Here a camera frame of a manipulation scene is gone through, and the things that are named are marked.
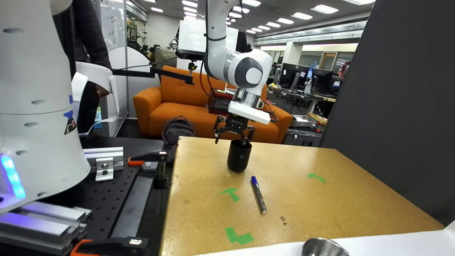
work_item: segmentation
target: marker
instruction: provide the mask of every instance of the marker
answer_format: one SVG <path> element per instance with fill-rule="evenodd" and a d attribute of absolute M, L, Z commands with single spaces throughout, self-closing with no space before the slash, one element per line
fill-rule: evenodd
<path fill-rule="evenodd" d="M 262 214 L 267 214 L 267 208 L 265 207 L 264 198 L 262 198 L 261 190 L 259 189 L 259 183 L 255 176 L 251 176 L 251 184 L 253 184 L 254 193 L 259 203 L 259 208 Z"/>

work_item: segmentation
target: ceiling light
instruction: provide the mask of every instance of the ceiling light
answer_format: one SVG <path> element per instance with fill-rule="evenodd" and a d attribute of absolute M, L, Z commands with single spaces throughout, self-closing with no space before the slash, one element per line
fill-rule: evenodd
<path fill-rule="evenodd" d="M 157 12 L 163 12 L 163 10 L 161 10 L 160 8 L 155 8 L 155 7 L 152 7 L 150 8 L 151 10 L 154 10 L 154 11 L 157 11 Z"/>
<path fill-rule="evenodd" d="M 261 2 L 256 1 L 256 0 L 243 0 L 242 4 L 246 4 L 246 5 L 251 5 L 251 6 L 257 7 L 257 6 L 259 6 L 261 4 Z"/>
<path fill-rule="evenodd" d="M 192 12 L 189 12 L 189 11 L 184 12 L 184 14 L 185 14 L 186 16 L 192 16 L 192 17 L 196 17 L 196 16 L 197 16 L 197 14 L 192 13 Z"/>
<path fill-rule="evenodd" d="M 195 12 L 195 13 L 197 12 L 196 9 L 193 9 L 193 8 L 190 8 L 190 7 L 186 7 L 186 6 L 183 7 L 183 10 L 190 11 L 190 12 Z"/>
<path fill-rule="evenodd" d="M 284 23 L 284 24 L 292 24 L 292 23 L 294 23 L 293 20 L 288 20 L 288 19 L 285 19 L 285 18 L 279 18 L 277 21 L 281 22 L 281 23 Z"/>
<path fill-rule="evenodd" d="M 276 23 L 273 23 L 273 22 L 267 22 L 267 25 L 271 26 L 271 27 L 281 27 L 280 24 L 276 24 Z"/>
<path fill-rule="evenodd" d="M 374 3 L 376 0 L 343 0 L 355 5 L 367 5 Z"/>
<path fill-rule="evenodd" d="M 197 8 L 197 3 L 195 3 L 195 2 L 190 2 L 190 1 L 187 1 L 187 0 L 183 0 L 182 4 Z"/>
<path fill-rule="evenodd" d="M 297 18 L 297 19 L 301 19 L 301 20 L 310 20 L 310 19 L 313 18 L 313 16 L 308 15 L 308 14 L 304 14 L 304 13 L 301 13 L 301 12 L 294 13 L 294 15 L 292 15 L 292 17 Z"/>
<path fill-rule="evenodd" d="M 242 12 L 242 11 L 243 11 L 243 13 L 248 13 L 248 12 L 250 12 L 249 9 L 247 9 L 247 8 L 243 8 L 243 9 L 242 9 L 242 8 L 240 8 L 240 6 L 234 6 L 234 8 L 233 8 L 232 10 L 238 11 L 238 12 Z"/>
<path fill-rule="evenodd" d="M 270 28 L 266 27 L 266 26 L 258 26 L 258 28 L 263 29 L 263 30 L 270 30 Z"/>
<path fill-rule="evenodd" d="M 325 13 L 325 14 L 331 14 L 331 13 L 339 11 L 338 9 L 335 9 L 335 8 L 327 6 L 327 5 L 318 5 L 311 9 L 318 11 L 318 12 Z"/>
<path fill-rule="evenodd" d="M 232 18 L 241 18 L 242 17 L 241 14 L 238 14 L 238 13 L 235 13 L 235 12 L 230 12 L 229 16 L 231 16 Z"/>

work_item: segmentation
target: green tape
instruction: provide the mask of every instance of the green tape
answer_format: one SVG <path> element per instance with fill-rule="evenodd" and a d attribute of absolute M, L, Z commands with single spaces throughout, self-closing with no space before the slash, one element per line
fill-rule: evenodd
<path fill-rule="evenodd" d="M 219 194 L 224 194 L 224 193 L 229 193 L 229 195 L 231 196 L 232 200 L 234 200 L 234 202 L 237 202 L 240 200 L 240 197 L 238 197 L 234 192 L 237 191 L 236 188 L 228 188 L 227 190 L 225 191 L 221 191 L 220 193 L 217 193 L 217 195 Z"/>
<path fill-rule="evenodd" d="M 229 238 L 229 241 L 231 241 L 232 244 L 237 242 L 240 245 L 244 245 L 244 244 L 247 244 L 249 242 L 253 242 L 254 241 L 253 237 L 251 236 L 251 233 L 247 233 L 247 234 L 238 236 L 235 233 L 234 228 L 232 228 L 232 227 L 228 227 L 228 228 L 226 228 L 224 230 L 226 231 L 226 235 L 227 235 L 227 237 Z"/>
<path fill-rule="evenodd" d="M 308 178 L 317 178 L 317 179 L 319 179 L 322 183 L 325 184 L 324 178 L 322 178 L 321 176 L 317 176 L 316 174 L 308 174 L 307 177 L 308 177 Z"/>

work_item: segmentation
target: black pants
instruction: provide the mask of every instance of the black pants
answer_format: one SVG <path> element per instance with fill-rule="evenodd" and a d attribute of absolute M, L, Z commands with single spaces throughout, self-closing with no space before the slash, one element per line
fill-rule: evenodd
<path fill-rule="evenodd" d="M 95 83 L 87 82 L 82 92 L 79 114 L 77 116 L 78 133 L 86 133 L 95 123 L 96 110 L 100 104 L 100 97 L 96 92 Z"/>

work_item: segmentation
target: hand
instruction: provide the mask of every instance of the hand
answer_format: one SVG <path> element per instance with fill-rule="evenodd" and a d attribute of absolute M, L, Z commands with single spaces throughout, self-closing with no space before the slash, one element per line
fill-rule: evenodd
<path fill-rule="evenodd" d="M 98 93 L 98 97 L 101 99 L 102 97 L 104 96 L 107 96 L 110 94 L 110 92 L 106 89 L 104 89 L 103 87 L 99 86 L 99 85 L 95 85 L 95 88 L 96 88 L 96 92 Z"/>

